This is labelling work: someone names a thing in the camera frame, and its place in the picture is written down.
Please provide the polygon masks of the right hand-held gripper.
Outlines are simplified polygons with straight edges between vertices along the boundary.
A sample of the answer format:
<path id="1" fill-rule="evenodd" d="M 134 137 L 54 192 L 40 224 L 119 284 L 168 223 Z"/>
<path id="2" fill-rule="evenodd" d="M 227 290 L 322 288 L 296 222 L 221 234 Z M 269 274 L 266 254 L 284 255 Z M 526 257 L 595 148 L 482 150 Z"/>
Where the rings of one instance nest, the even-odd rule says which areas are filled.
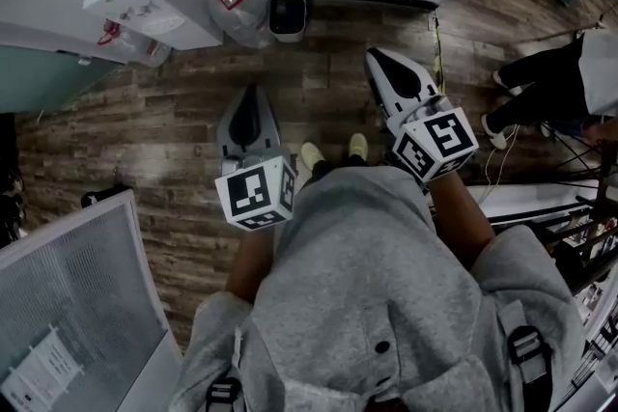
<path id="1" fill-rule="evenodd" d="M 479 145 L 464 110 L 438 95 L 424 67 L 403 54 L 369 48 L 365 69 L 395 137 L 392 152 L 419 182 L 458 170 L 477 152 Z"/>

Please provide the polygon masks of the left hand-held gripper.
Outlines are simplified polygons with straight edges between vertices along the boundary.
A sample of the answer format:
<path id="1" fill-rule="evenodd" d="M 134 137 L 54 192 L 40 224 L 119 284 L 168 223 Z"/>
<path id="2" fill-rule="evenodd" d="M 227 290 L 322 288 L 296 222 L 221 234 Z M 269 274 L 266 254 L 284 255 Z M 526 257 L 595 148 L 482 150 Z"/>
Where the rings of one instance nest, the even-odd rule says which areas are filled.
<path id="1" fill-rule="evenodd" d="M 289 151 L 278 147 L 279 126 L 261 86 L 250 85 L 233 99 L 216 140 L 222 161 L 215 186 L 226 221 L 253 232 L 291 220 L 297 172 Z M 263 149 L 246 151 L 249 145 Z"/>

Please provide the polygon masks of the person's right forearm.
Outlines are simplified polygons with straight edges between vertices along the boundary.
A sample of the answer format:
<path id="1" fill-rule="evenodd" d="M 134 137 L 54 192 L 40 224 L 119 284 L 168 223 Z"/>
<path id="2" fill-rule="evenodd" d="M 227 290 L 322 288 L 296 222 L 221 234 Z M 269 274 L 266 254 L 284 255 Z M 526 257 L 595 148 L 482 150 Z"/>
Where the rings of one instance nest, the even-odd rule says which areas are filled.
<path id="1" fill-rule="evenodd" d="M 470 269 L 495 239 L 491 223 L 457 172 L 434 179 L 429 190 L 438 236 L 459 262 Z"/>

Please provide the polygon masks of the person's left forearm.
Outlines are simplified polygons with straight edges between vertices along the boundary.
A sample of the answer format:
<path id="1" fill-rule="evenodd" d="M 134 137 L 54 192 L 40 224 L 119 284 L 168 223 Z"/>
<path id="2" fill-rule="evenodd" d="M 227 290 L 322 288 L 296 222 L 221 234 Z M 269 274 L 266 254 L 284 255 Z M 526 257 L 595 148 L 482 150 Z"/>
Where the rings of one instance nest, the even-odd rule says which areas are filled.
<path id="1" fill-rule="evenodd" d="M 260 285 L 269 274 L 282 226 L 244 232 L 228 275 L 225 290 L 249 304 L 255 302 Z"/>

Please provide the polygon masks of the person's left pale shoe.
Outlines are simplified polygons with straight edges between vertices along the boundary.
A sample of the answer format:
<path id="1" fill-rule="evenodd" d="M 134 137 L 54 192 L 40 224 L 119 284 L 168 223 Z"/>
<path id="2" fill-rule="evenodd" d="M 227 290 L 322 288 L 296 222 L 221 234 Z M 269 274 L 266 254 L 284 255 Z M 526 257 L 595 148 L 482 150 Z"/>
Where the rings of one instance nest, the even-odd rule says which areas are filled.
<path id="1" fill-rule="evenodd" d="M 320 149 L 311 142 L 305 142 L 300 148 L 300 157 L 303 165 L 309 170 L 313 171 L 314 168 L 324 161 L 323 153 Z"/>

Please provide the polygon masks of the person's pale shoe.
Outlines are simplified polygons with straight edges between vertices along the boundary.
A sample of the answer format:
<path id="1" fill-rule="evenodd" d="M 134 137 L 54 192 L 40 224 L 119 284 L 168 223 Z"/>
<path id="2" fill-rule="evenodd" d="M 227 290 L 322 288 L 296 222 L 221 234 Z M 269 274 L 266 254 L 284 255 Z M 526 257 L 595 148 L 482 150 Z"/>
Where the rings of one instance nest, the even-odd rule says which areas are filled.
<path id="1" fill-rule="evenodd" d="M 309 170 L 313 171 L 314 168 L 324 161 L 323 153 L 320 149 L 311 142 L 305 142 L 300 148 L 300 157 L 303 165 Z"/>
<path id="2" fill-rule="evenodd" d="M 349 140 L 348 157 L 366 161 L 368 151 L 369 147 L 365 135 L 362 133 L 354 133 Z"/>

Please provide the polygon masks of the person's right pale shoe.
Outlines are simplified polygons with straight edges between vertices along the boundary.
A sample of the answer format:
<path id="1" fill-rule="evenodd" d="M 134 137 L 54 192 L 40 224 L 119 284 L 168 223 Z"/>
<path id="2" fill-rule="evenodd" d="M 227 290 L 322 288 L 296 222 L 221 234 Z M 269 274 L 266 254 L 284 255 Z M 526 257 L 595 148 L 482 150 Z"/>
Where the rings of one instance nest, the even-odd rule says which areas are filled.
<path id="1" fill-rule="evenodd" d="M 362 133 L 354 133 L 349 140 L 348 157 L 366 161 L 368 151 L 369 147 L 365 135 Z"/>

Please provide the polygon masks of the person's black trousers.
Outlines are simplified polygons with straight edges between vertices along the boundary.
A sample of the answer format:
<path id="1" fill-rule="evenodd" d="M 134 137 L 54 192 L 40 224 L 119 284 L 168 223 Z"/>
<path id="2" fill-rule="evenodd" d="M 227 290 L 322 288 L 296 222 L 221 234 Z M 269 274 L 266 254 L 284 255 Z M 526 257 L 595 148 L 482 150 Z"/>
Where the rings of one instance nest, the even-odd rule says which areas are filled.
<path id="1" fill-rule="evenodd" d="M 314 183 L 322 179 L 327 174 L 337 169 L 349 168 L 349 167 L 367 167 L 367 166 L 368 166 L 367 161 L 358 154 L 349 155 L 345 160 L 343 160 L 337 166 L 333 165 L 332 163 L 326 160 L 320 160 L 313 167 L 312 172 L 311 172 L 311 177 L 306 182 L 306 185 L 309 185 L 311 183 Z"/>

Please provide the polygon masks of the white shelf board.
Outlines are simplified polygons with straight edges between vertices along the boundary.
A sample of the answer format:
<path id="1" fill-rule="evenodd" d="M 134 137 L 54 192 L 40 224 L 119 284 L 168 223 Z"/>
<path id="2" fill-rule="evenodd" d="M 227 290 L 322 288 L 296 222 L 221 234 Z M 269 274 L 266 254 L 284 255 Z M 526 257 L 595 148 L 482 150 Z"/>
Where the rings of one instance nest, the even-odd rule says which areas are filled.
<path id="1" fill-rule="evenodd" d="M 580 180 L 561 184 L 502 184 L 495 188 L 473 185 L 467 190 L 488 218 L 501 218 L 573 205 L 576 196 L 592 200 L 598 184 L 596 180 Z"/>

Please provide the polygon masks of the person's grey hooded sweatshirt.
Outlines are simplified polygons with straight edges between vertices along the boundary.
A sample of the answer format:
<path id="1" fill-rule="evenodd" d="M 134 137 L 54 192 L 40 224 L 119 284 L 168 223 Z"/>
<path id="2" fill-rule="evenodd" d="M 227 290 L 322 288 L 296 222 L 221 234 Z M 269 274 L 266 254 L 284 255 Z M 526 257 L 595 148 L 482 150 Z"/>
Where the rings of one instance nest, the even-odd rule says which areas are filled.
<path id="1" fill-rule="evenodd" d="M 205 412 L 226 375 L 246 412 L 550 412 L 583 353 L 574 297 L 525 226 L 466 269 L 430 194 L 394 167 L 337 169 L 304 187 L 249 304 L 197 309 L 170 412 Z M 525 385 L 499 312 L 519 300 L 551 351 Z"/>

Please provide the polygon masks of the white perforated panel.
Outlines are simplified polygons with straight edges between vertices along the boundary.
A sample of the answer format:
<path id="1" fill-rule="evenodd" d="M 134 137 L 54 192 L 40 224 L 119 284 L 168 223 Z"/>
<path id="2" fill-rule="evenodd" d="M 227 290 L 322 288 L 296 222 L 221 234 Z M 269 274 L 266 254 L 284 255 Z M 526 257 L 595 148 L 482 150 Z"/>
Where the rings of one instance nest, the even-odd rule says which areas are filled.
<path id="1" fill-rule="evenodd" d="M 84 368 L 52 412 L 168 411 L 182 354 L 131 192 L 0 249 L 0 385 L 49 324 Z"/>

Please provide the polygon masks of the black metal rack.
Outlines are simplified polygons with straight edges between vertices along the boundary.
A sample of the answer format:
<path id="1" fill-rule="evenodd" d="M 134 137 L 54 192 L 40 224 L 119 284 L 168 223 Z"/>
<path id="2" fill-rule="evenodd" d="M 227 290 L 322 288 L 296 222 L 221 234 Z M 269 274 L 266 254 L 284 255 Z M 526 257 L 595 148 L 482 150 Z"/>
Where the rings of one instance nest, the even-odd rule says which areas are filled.
<path id="1" fill-rule="evenodd" d="M 544 172 L 548 182 L 596 180 L 592 200 L 576 196 L 576 204 L 489 218 L 504 230 L 529 227 L 545 245 L 572 294 L 610 278 L 618 269 L 618 143 L 599 143 Z"/>

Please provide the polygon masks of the white paper label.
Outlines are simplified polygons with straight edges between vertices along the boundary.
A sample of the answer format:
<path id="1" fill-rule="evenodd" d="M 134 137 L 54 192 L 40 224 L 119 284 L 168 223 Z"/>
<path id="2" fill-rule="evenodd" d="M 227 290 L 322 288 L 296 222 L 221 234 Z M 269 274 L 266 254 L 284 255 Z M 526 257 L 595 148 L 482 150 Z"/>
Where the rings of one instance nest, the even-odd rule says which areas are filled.
<path id="1" fill-rule="evenodd" d="M 53 405 L 69 393 L 69 385 L 84 368 L 62 342 L 59 329 L 48 325 L 48 333 L 28 346 L 24 359 L 9 367 L 0 394 L 14 412 L 52 412 Z"/>

